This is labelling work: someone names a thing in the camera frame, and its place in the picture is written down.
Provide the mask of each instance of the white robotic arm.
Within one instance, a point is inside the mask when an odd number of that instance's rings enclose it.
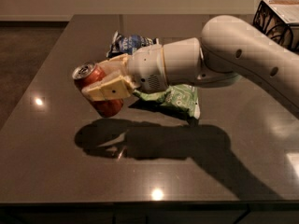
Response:
[[[124,60],[124,76],[133,78],[123,85],[127,90],[140,86],[143,92],[165,91],[168,85],[175,84],[219,87],[236,82],[241,75],[269,91],[292,111],[299,110],[299,56],[232,16],[210,20],[202,31],[201,42],[191,38],[164,46],[152,45]],[[104,83],[86,88],[86,96],[115,99],[130,93],[116,91]],[[94,98],[103,90],[113,91],[113,95]]]

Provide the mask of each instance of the red can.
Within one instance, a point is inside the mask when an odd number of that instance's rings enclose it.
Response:
[[[86,86],[96,81],[102,80],[106,76],[105,72],[95,62],[87,62],[77,67],[73,72],[74,83],[77,88],[82,91]],[[123,106],[123,100],[111,101],[90,101],[91,105],[96,109],[100,116],[109,118],[120,112]]]

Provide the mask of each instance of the can top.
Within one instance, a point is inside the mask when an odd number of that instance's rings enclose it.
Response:
[[[94,62],[87,62],[81,66],[78,66],[75,71],[73,72],[73,79],[82,79],[91,74],[91,72],[95,68],[95,63]]]

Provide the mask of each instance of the table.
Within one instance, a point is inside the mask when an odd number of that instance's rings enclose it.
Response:
[[[297,202],[299,121],[247,79],[198,89],[195,127],[135,97],[101,119],[73,84],[116,30],[168,43],[200,37],[208,19],[74,16],[0,132],[0,203]]]

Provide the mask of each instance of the floor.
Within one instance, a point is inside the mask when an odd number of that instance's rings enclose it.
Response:
[[[63,26],[0,27],[0,130],[63,30]]]

